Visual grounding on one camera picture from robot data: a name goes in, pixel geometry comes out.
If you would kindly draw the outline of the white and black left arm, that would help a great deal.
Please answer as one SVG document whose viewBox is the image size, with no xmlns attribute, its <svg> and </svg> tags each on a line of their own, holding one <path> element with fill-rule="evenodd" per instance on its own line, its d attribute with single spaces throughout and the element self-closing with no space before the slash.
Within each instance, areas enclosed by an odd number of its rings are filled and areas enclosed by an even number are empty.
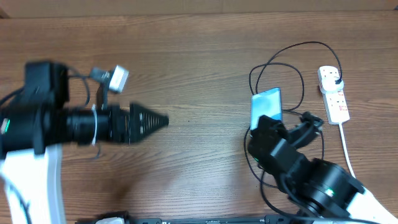
<svg viewBox="0 0 398 224">
<path fill-rule="evenodd" d="M 24 86 L 1 100 L 1 180 L 14 223 L 65 223 L 63 144 L 134 144 L 169 124 L 138 103 L 128 110 L 108 103 L 128 75 L 121 66 L 92 68 L 82 80 L 99 83 L 97 102 L 68 108 L 69 80 L 79 72 L 51 60 L 26 63 Z"/>
</svg>

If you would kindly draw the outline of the blue screen smartphone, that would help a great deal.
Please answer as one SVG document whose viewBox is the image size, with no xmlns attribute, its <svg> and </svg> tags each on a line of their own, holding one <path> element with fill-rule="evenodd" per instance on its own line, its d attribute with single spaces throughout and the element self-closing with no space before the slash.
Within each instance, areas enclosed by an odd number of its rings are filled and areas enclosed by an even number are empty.
<svg viewBox="0 0 398 224">
<path fill-rule="evenodd" d="M 259 118 L 263 115 L 282 121 L 282 98 L 279 87 L 252 96 L 250 130 L 258 127 Z"/>
</svg>

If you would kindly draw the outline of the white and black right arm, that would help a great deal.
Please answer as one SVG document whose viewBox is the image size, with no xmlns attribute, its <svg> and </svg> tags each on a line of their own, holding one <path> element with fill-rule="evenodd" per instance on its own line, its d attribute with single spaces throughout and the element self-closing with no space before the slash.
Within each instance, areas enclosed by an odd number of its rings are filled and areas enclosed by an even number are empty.
<svg viewBox="0 0 398 224">
<path fill-rule="evenodd" d="M 296 223 L 397 223 L 375 196 L 338 164 L 307 159 L 298 151 L 322 131 L 323 120 L 309 112 L 300 125 L 287 129 L 283 122 L 262 115 L 251 130 L 248 153 L 277 188 L 299 207 L 297 214 L 270 208 Z"/>
</svg>

